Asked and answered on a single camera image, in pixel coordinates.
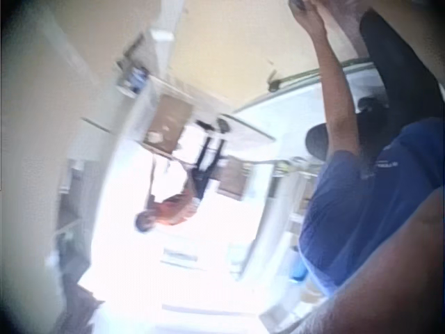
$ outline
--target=man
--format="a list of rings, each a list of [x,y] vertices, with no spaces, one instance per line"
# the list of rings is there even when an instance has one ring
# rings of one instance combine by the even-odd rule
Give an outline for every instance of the man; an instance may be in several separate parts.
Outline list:
[[[375,138],[386,133],[391,138],[397,129],[400,133],[365,177],[353,99],[323,19],[310,1],[304,10],[292,2],[290,7],[316,50],[329,143],[327,163],[303,223],[300,250],[330,296],[443,186],[444,102],[437,82],[415,53],[376,12],[368,11],[360,29],[389,99],[386,132]],[[423,113],[436,118],[422,120]]]
[[[318,309],[280,334],[444,333],[444,188]]]
[[[230,131],[229,125],[225,120],[219,118],[217,119],[217,123],[222,135]],[[191,170],[187,170],[188,177],[184,185],[184,190],[180,194],[167,198],[161,203],[154,202],[154,196],[150,194],[151,191],[149,191],[146,208],[136,216],[135,220],[136,229],[139,232],[148,232],[154,227],[155,223],[161,225],[180,224],[196,213],[204,197],[210,177],[221,158],[221,152],[225,145],[225,140],[220,139],[213,161],[206,169],[202,170],[202,161],[211,142],[211,133],[214,132],[215,129],[211,125],[200,121],[197,121],[197,124],[202,127],[208,135],[195,166]]]

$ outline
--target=dark hair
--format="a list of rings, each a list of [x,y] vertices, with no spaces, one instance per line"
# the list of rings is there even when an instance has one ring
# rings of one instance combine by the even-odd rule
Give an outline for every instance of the dark hair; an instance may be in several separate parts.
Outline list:
[[[146,233],[154,227],[154,220],[151,224],[146,224],[147,219],[153,219],[153,217],[147,217],[146,214],[147,211],[142,211],[136,216],[136,219],[134,221],[136,229],[141,233]]]

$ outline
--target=blue shirt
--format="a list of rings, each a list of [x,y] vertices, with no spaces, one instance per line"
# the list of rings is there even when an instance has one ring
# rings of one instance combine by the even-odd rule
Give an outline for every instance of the blue shirt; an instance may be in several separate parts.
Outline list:
[[[444,185],[444,122],[406,126],[362,176],[359,159],[335,152],[318,176],[300,236],[315,281],[333,294],[377,247]]]

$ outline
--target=person in red shirt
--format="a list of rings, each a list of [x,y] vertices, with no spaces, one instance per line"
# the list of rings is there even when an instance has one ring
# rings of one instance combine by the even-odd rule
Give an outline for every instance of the person in red shirt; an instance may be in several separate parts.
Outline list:
[[[217,122],[221,134],[229,132],[229,125],[225,120],[219,118]],[[208,136],[194,167],[191,170],[187,170],[184,167],[188,177],[183,191],[167,198],[161,203],[154,202],[154,196],[149,194],[145,210],[136,215],[135,225],[139,232],[148,232],[156,223],[161,225],[180,224],[196,213],[204,197],[210,177],[218,165],[221,152],[225,146],[225,140],[220,139],[213,161],[207,168],[201,169],[202,160],[212,140],[211,133],[214,132],[215,129],[211,125],[200,121],[197,121],[197,124],[207,132]]]

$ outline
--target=blue t-shirt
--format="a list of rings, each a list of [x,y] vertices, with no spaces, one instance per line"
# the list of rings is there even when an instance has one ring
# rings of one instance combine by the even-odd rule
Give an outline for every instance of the blue t-shirt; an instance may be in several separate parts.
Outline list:
[[[406,126],[363,177],[359,159],[335,152],[318,176],[300,250],[320,288],[333,294],[377,247],[444,185],[444,121]]]

